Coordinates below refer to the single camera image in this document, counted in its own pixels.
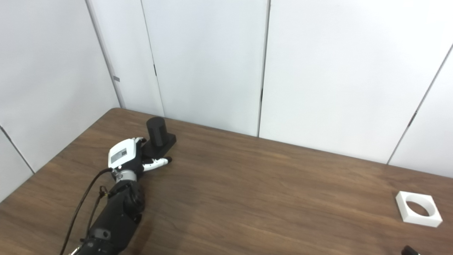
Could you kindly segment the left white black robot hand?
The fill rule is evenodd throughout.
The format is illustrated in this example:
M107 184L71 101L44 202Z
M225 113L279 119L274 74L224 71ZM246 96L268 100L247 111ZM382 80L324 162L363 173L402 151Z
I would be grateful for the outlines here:
M133 137L115 144L108 154L108 167L113 179L119 181L138 181L144 173L172 162L171 157L146 159L142 152L143 137Z

